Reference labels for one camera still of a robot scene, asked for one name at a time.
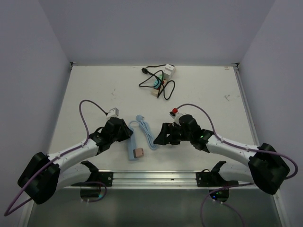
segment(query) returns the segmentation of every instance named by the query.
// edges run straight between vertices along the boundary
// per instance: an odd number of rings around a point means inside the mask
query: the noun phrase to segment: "white table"
[[[141,66],[75,66],[71,77],[49,153],[68,148],[85,138],[85,129],[78,112],[79,102],[90,99],[106,111],[117,107],[119,117],[128,124],[141,114],[150,124],[156,137],[163,122],[172,122],[169,111],[183,103],[193,103],[204,108],[211,116],[217,132],[229,139],[253,144],[249,122],[233,67],[176,66],[173,80],[175,91],[169,101],[151,95],[151,88],[138,84],[147,79]],[[83,114],[89,131],[104,126],[105,115],[90,103],[83,104]],[[182,107],[181,112],[191,114],[201,128],[210,129],[204,114],[194,107]],[[211,169],[226,157],[196,150],[189,142],[178,146],[160,146],[153,151],[147,146],[138,125],[133,124],[138,147],[144,148],[144,157],[129,161],[127,143],[116,142],[90,161],[105,170],[202,170]]]

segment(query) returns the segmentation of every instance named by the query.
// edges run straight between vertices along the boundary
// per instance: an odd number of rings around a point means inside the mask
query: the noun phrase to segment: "black plug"
[[[146,68],[142,68],[141,71],[142,71],[142,73],[144,73],[144,74],[147,74],[147,73],[148,73],[148,70],[147,70]]]

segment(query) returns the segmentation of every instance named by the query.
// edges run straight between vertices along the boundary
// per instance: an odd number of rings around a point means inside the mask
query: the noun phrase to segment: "gray floor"
[[[104,198],[81,204],[78,189],[57,192],[35,205],[29,227],[193,227],[202,226],[199,208],[207,190],[110,189]],[[230,190],[227,203],[236,208],[248,227],[280,227],[272,196],[257,189]],[[241,227],[229,208],[205,204],[206,227]]]

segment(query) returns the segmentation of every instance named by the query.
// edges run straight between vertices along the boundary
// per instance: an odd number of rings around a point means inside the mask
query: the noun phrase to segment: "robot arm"
[[[36,204],[42,204],[51,198],[56,190],[74,183],[93,181],[92,178],[94,178],[98,169],[87,161],[81,161],[99,155],[108,150],[114,142],[124,141],[130,138],[132,134],[133,131],[127,127],[123,119],[111,117],[101,132],[96,130],[89,135],[86,144],[84,144],[86,141],[84,140],[71,148],[48,156],[42,152],[35,154],[20,176],[18,185],[23,187],[34,174],[49,164],[25,189],[25,192]],[[82,145],[82,147],[62,155],[67,150],[79,145]]]
[[[201,129],[196,120],[189,114],[170,113],[174,123],[163,123],[162,129],[154,144],[178,145],[181,141],[190,141],[198,150],[229,157],[239,162],[230,165],[219,162],[210,172],[202,172],[202,178],[207,181],[226,183],[227,181],[245,181],[256,184],[258,188],[268,194],[275,194],[287,177],[290,169],[279,156],[249,151],[259,149],[275,152],[274,148],[266,143],[262,146],[240,144],[221,136],[216,137],[213,131]],[[246,150],[230,146],[223,141]]]

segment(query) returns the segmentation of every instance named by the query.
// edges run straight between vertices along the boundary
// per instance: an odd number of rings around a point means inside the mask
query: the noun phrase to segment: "blue cable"
[[[131,121],[128,124],[128,127],[134,131],[134,129],[131,127],[131,123],[136,122],[139,124],[140,129],[144,132],[145,136],[146,136],[146,140],[148,143],[148,146],[150,147],[150,149],[155,150],[158,148],[158,146],[156,144],[153,143],[153,141],[155,140],[152,131],[150,129],[150,126],[147,122],[145,122],[143,120],[143,116],[142,115],[137,115],[136,116],[136,121]]]

